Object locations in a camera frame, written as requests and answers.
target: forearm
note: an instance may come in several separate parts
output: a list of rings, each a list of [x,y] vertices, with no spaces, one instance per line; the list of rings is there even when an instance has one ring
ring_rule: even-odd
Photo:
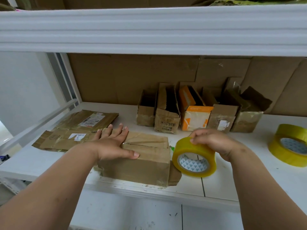
[[[97,160],[86,144],[69,150],[0,208],[2,229],[67,229],[86,177]]]
[[[307,216],[249,149],[231,158],[245,229],[307,229]]]

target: hand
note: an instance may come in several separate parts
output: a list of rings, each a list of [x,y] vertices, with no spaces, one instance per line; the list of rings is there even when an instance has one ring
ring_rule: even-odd
[[[229,162],[234,154],[249,150],[244,144],[214,129],[197,129],[190,134],[190,137],[192,137],[191,143],[206,144]]]
[[[136,159],[140,156],[135,151],[122,149],[120,146],[128,135],[128,127],[123,129],[121,123],[117,129],[110,124],[103,131],[98,130],[91,142],[86,142],[98,154],[98,160],[111,160],[116,158]]]

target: tape roll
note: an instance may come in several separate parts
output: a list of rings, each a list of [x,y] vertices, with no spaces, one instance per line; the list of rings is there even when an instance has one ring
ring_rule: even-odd
[[[307,166],[307,145],[287,135],[275,135],[268,145],[269,151],[279,160],[292,166]]]
[[[207,177],[216,170],[215,151],[206,145],[192,144],[190,137],[176,143],[172,161],[183,174],[193,177]]]
[[[303,127],[291,124],[280,124],[275,134],[307,142],[307,129]]]

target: tape core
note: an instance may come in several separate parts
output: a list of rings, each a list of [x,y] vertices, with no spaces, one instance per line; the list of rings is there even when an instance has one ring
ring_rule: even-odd
[[[192,152],[186,152],[178,156],[178,164],[185,170],[193,173],[201,173],[210,168],[207,159]]]
[[[281,138],[280,143],[285,148],[301,155],[307,155],[307,146],[295,139],[291,138]]]

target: white wall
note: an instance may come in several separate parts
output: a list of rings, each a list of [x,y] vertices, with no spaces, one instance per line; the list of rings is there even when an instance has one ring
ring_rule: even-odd
[[[0,121],[12,135],[64,103],[46,53],[0,52]]]

